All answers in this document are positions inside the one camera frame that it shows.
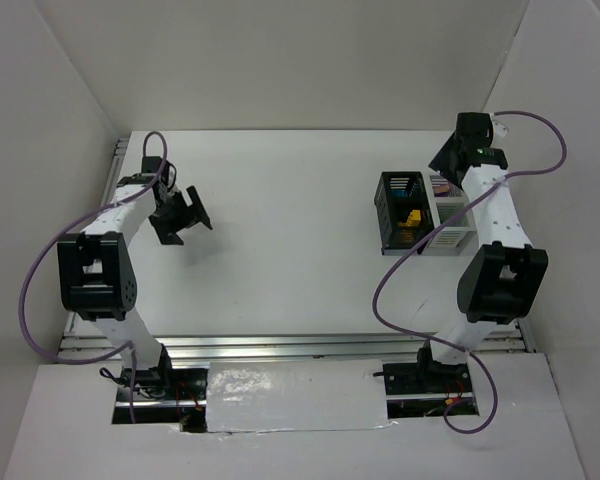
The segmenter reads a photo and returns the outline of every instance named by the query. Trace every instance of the purple cable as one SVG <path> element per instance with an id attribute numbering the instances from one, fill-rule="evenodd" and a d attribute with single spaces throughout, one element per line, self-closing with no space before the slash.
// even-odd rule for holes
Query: purple cable
<path id="1" fill-rule="evenodd" d="M 158 168 L 158 171 L 156 172 L 154 177 L 151 179 L 151 181 L 147 184 L 147 186 L 144 187 L 142 190 L 134 193 L 133 195 L 129 195 L 128 197 L 124 198 L 123 200 L 117 201 L 115 204 L 107 203 L 106 205 L 103 205 L 102 207 L 99 207 L 96 210 L 93 210 L 92 212 L 89 212 L 89 213 L 81 216 L 77 220 L 74 220 L 69 225 L 64 227 L 57 234 L 55 234 L 53 236 L 53 238 L 51 238 L 51 240 L 49 240 L 49 243 L 47 243 L 44 246 L 44 248 L 42 249 L 40 254 L 36 257 L 36 259 L 33 261 L 31 268 L 29 268 L 29 271 L 27 272 L 27 275 L 24 278 L 24 282 L 22 283 L 22 289 L 20 290 L 20 298 L 18 300 L 18 320 L 20 323 L 20 330 L 22 331 L 22 336 L 24 337 L 25 341 L 27 342 L 27 344 L 31 347 L 31 349 L 34 352 L 36 352 L 41 357 L 51 360 L 52 362 L 62 363 L 65 365 L 89 365 L 92 363 L 98 363 L 98 362 L 103 362 L 105 360 L 108 360 L 111 357 L 122 352 L 126 348 L 131 350 L 131 379 L 130 379 L 131 380 L 131 382 L 130 382 L 131 395 L 129 395 L 129 416 L 131 417 L 131 423 L 136 423 L 135 413 L 133 411 L 133 386 L 135 385 L 135 379 L 136 379 L 137 359 L 136 359 L 136 353 L 135 353 L 135 350 L 133 347 L 133 343 L 131 343 L 130 341 L 126 342 L 123 345 L 120 345 L 119 347 L 114 348 L 109 353 L 105 353 L 104 355 L 100 355 L 99 357 L 80 359 L 80 360 L 74 360 L 74 359 L 70 359 L 70 358 L 61 358 L 58 355 L 56 355 L 55 353 L 42 348 L 40 345 L 38 345 L 35 342 L 35 340 L 31 336 L 31 333 L 29 332 L 29 328 L 27 327 L 27 320 L 25 317 L 25 303 L 26 303 L 26 299 L 27 299 L 27 292 L 29 290 L 29 285 L 31 284 L 31 280 L 33 279 L 33 275 L 36 273 L 36 270 L 38 270 L 38 267 L 40 266 L 40 263 L 42 263 L 42 260 L 44 259 L 44 257 L 55 246 L 55 244 L 58 242 L 58 240 L 60 239 L 60 237 L 62 235 L 73 230 L 78 225 L 81 225 L 82 223 L 89 220 L 90 218 L 95 217 L 96 215 L 99 215 L 100 213 L 102 213 L 106 210 L 109 210 L 110 208 L 118 206 L 121 203 L 131 202 L 131 201 L 135 200 L 136 198 L 140 197 L 141 195 L 144 195 L 149 190 L 151 190 L 151 188 L 153 188 L 155 183 L 158 181 L 158 179 L 162 175 L 162 171 L 164 170 L 164 168 L 167 164 L 167 140 L 164 138 L 164 136 L 160 132 L 155 132 L 155 131 L 149 132 L 147 134 L 147 136 L 144 137 L 144 142 L 142 144 L 142 155 L 143 156 L 147 155 L 147 142 L 154 135 L 156 135 L 158 138 L 160 138 L 160 141 L 162 142 L 162 149 L 163 149 L 162 150 L 163 151 L 162 162 L 160 163 L 160 167 Z"/>
<path id="2" fill-rule="evenodd" d="M 383 324 L 385 327 L 388 327 L 388 328 L 395 330 L 397 332 L 400 332 L 400 333 L 404 333 L 406 335 L 411 335 L 414 337 L 422 338 L 424 340 L 430 340 L 432 342 L 441 343 L 442 345 L 446 345 L 447 347 L 454 348 L 460 352 L 466 352 L 467 350 L 460 345 L 449 342 L 442 338 L 437 338 L 433 335 L 429 335 L 427 333 L 422 333 L 422 332 L 417 332 L 415 330 L 410 330 L 408 328 L 402 328 L 402 327 L 394 325 L 393 323 L 390 323 L 389 321 L 385 320 L 384 318 L 382 318 L 382 316 L 378 312 L 378 300 L 380 299 L 380 294 L 382 293 L 382 289 L 387 284 L 387 282 L 389 281 L 391 276 L 396 272 L 396 270 L 398 270 L 398 268 L 400 268 L 400 266 L 404 262 L 407 261 L 407 259 L 409 257 L 411 257 L 420 247 L 425 245 L 429 240 L 431 240 L 433 237 L 435 237 L 437 234 L 439 234 L 442 230 L 444 230 L 449 225 L 455 223 L 456 221 L 460 220 L 462 217 L 464 217 L 469 212 L 469 210 L 471 210 L 473 207 L 478 205 L 480 202 L 484 201 L 487 197 L 489 197 L 489 195 L 494 193 L 498 188 L 500 188 L 500 186 L 502 185 L 502 183 L 505 180 L 509 180 L 510 178 L 514 178 L 514 177 L 527 176 L 527 175 L 544 175 L 546 173 L 552 173 L 552 172 L 555 172 L 557 169 L 559 169 L 566 161 L 566 159 L 567 159 L 567 143 L 565 142 L 564 137 L 562 136 L 562 133 L 560 133 L 560 130 L 558 130 L 558 128 L 553 123 L 551 123 L 549 120 L 547 120 L 546 118 L 541 117 L 540 115 L 536 115 L 535 113 L 525 112 L 522 110 L 503 110 L 501 112 L 494 113 L 494 115 L 496 115 L 496 116 L 520 115 L 523 117 L 534 118 L 534 119 L 544 123 L 547 127 L 549 127 L 553 131 L 553 133 L 556 135 L 556 137 L 558 137 L 558 141 L 560 142 L 560 147 L 562 149 L 562 156 L 560 157 L 560 160 L 558 161 L 558 163 L 556 163 L 552 167 L 541 169 L 541 170 L 521 170 L 519 172 L 512 172 L 512 173 L 506 174 L 501 182 L 496 183 L 487 192 L 480 195 L 473 202 L 469 203 L 467 206 L 465 206 L 463 209 L 461 209 L 458 213 L 456 213 L 451 218 L 449 218 L 446 222 L 444 222 L 442 225 L 438 226 L 433 231 L 429 232 L 418 243 L 416 243 L 413 247 L 411 247 L 411 249 L 407 253 L 405 253 L 404 256 L 402 256 L 387 271 L 387 273 L 384 275 L 384 277 L 382 277 L 382 280 L 380 280 L 380 283 L 378 284 L 378 287 L 376 288 L 376 291 L 373 294 L 373 303 L 372 303 L 373 314 L 376 317 L 376 319 L 378 319 L 378 321 L 381 324 Z M 449 421 L 449 418 L 448 418 L 449 412 L 456 405 L 459 405 L 461 403 L 468 403 L 468 402 L 471 402 L 472 400 L 470 400 L 470 399 L 459 400 L 457 402 L 452 403 L 451 405 L 448 405 L 447 408 L 445 408 L 444 413 L 443 413 L 443 418 L 444 418 L 445 423 L 454 432 L 463 433 L 463 434 L 472 434 L 472 433 L 478 433 L 478 432 L 483 431 L 485 428 L 487 428 L 491 424 L 491 422 L 493 421 L 494 417 L 496 416 L 496 412 L 498 410 L 498 389 L 493 380 L 493 377 L 491 376 L 491 373 L 487 369 L 486 365 L 482 362 L 482 360 L 480 360 L 473 352 L 468 352 L 468 353 L 469 353 L 469 356 L 471 358 L 473 358 L 473 360 L 475 360 L 475 362 L 480 366 L 480 368 L 484 372 L 485 376 L 487 377 L 487 380 L 489 381 L 489 386 L 491 387 L 491 390 L 493 392 L 493 407 L 491 408 L 491 412 L 489 413 L 489 416 L 482 423 L 482 425 L 480 425 L 476 428 L 464 430 L 464 429 L 458 428 L 451 424 L 451 422 Z"/>

